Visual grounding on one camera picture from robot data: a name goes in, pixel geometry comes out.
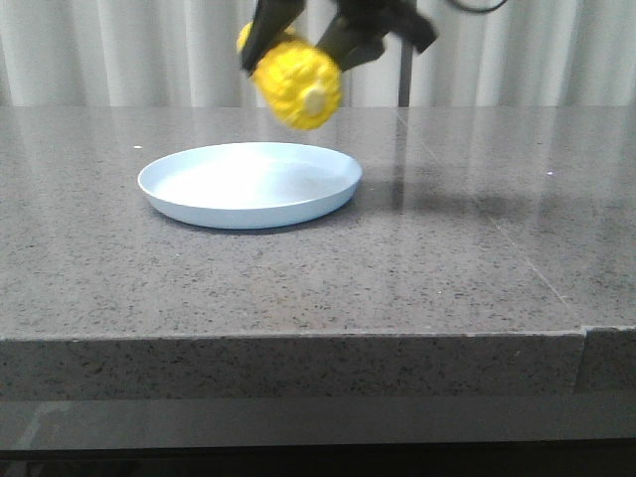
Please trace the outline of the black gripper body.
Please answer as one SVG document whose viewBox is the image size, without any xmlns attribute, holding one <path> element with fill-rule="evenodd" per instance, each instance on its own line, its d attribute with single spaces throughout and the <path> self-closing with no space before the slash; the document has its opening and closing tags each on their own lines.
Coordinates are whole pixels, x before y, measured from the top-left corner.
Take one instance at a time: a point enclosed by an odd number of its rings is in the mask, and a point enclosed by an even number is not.
<svg viewBox="0 0 636 477">
<path fill-rule="evenodd" d="M 379 38 L 395 34 L 419 54 L 437 39 L 432 22 L 407 1 L 336 1 L 336 5 L 348 28 Z"/>
</svg>

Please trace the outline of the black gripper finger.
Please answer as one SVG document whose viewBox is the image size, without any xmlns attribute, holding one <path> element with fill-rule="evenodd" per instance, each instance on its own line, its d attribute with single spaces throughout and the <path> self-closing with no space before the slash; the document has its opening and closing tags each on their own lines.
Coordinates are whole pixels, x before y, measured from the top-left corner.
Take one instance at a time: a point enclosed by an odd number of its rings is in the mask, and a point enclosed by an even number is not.
<svg viewBox="0 0 636 477">
<path fill-rule="evenodd" d="M 351 70 L 384 54 L 387 32 L 382 16 L 336 14 L 319 39 L 317 48 L 329 56 L 340 70 Z"/>
<path fill-rule="evenodd" d="M 303 0 L 259 0 L 249 33 L 240 50 L 241 68 L 251 76 L 274 41 L 302 13 Z"/>
</svg>

